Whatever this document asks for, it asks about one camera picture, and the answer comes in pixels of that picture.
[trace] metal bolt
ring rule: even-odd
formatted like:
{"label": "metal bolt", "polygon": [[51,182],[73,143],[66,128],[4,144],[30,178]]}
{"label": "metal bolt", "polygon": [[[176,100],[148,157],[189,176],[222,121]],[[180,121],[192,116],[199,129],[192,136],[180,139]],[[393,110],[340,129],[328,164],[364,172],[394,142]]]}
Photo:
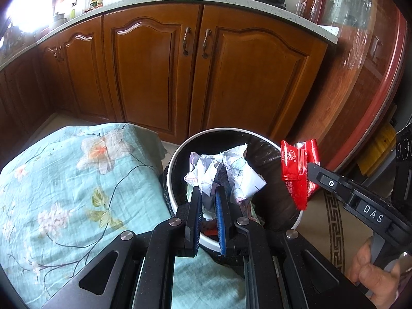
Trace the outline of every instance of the metal bolt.
{"label": "metal bolt", "polygon": [[299,233],[296,230],[288,230],[286,231],[286,237],[290,238],[290,239],[295,239],[297,238],[297,236],[299,236]]}
{"label": "metal bolt", "polygon": [[169,219],[169,224],[173,227],[176,227],[182,224],[182,220],[180,218],[174,217]]}
{"label": "metal bolt", "polygon": [[237,224],[239,224],[239,225],[248,225],[250,221],[249,221],[249,219],[246,218],[246,217],[239,217],[239,218],[236,220],[236,222],[237,222]]}
{"label": "metal bolt", "polygon": [[123,240],[123,241],[128,241],[129,239],[132,239],[132,238],[133,238],[133,233],[132,233],[131,231],[123,231],[123,232],[120,234],[120,238],[121,238],[121,240]]}

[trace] floral fabric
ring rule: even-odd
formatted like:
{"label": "floral fabric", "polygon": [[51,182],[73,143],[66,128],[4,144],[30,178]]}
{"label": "floral fabric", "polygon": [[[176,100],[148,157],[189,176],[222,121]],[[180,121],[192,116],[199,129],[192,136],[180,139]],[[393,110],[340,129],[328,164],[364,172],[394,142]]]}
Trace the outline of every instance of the floral fabric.
{"label": "floral fabric", "polygon": [[[164,147],[132,124],[66,127],[0,174],[0,264],[39,309],[122,231],[170,218],[158,175]],[[199,250],[178,258],[173,308],[244,308],[244,283]]]}

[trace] granite countertop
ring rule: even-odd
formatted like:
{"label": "granite countertop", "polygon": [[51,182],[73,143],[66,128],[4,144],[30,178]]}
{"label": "granite countertop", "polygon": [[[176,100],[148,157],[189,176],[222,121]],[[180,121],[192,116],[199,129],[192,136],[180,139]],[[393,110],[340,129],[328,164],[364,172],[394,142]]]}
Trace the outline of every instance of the granite countertop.
{"label": "granite countertop", "polygon": [[119,2],[115,2],[112,4],[108,4],[107,6],[103,6],[101,8],[95,9],[93,11],[89,11],[88,13],[85,13],[83,15],[80,15],[76,18],[73,18],[72,20],[66,22],[65,24],[59,26],[58,28],[52,30],[49,32],[47,35],[45,35],[43,38],[39,39],[36,43],[24,48],[22,51],[18,52],[14,56],[10,57],[6,62],[4,62],[0,66],[0,71],[5,68],[9,63],[11,63],[14,59],[28,51],[29,49],[33,48],[34,46],[42,43],[46,39],[50,38],[51,36],[59,33],[60,31],[75,25],[76,23],[82,22],[84,20],[87,20],[89,18],[93,18],[95,16],[109,13],[111,11],[115,11],[117,9],[122,9],[125,7],[132,7],[132,6],[137,6],[139,4],[147,4],[147,3],[155,3],[155,2],[168,2],[168,1],[196,1],[196,2],[212,2],[212,3],[218,3],[218,4],[227,4],[227,5],[232,5],[236,6],[238,8],[243,8],[243,9],[249,9],[249,10],[257,10],[261,13],[265,13],[268,15],[271,15],[275,18],[285,20],[288,23],[294,24],[300,28],[307,29],[314,35],[322,38],[326,42],[330,44],[336,44],[338,40],[338,36],[335,36],[332,32],[326,30],[325,28],[333,28],[333,27],[321,27],[317,24],[314,24],[313,22],[307,20],[306,18],[300,17],[296,14],[293,14],[289,11],[271,6],[269,4],[265,4],[263,2],[255,1],[255,0],[123,0]]}

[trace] red wrapper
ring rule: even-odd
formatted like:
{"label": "red wrapper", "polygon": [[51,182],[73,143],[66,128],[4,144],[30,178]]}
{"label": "red wrapper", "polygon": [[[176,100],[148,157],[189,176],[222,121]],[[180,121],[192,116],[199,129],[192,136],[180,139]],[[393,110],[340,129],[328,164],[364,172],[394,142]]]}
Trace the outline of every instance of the red wrapper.
{"label": "red wrapper", "polygon": [[318,145],[315,139],[295,146],[281,142],[282,180],[299,210],[306,210],[308,198],[318,189],[318,185],[307,179],[307,163],[320,165]]}

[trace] finger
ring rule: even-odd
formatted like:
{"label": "finger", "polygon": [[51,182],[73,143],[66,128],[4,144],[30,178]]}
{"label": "finger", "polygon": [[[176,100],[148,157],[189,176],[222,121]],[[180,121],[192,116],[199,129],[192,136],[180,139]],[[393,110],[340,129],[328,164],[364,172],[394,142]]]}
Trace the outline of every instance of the finger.
{"label": "finger", "polygon": [[400,276],[397,262],[391,273],[385,272],[372,264],[361,267],[359,281],[373,292],[370,300],[378,308],[389,308],[395,300]]}
{"label": "finger", "polygon": [[370,263],[370,243],[371,238],[368,238],[352,259],[352,265],[348,271],[348,279],[353,283],[359,281],[359,271],[362,266]]}

